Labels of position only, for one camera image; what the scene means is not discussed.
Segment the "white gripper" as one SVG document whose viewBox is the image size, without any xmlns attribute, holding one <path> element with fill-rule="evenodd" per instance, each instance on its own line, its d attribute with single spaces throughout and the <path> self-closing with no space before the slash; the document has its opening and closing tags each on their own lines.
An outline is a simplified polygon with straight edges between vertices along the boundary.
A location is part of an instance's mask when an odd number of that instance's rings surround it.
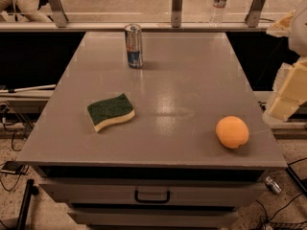
<svg viewBox="0 0 307 230">
<path fill-rule="evenodd" d="M 266 33 L 288 37 L 289 48 L 302 56 L 294 64 L 281 65 L 263 114 L 265 123 L 286 122 L 307 102 L 307 0 L 273 22 Z"/>
</svg>

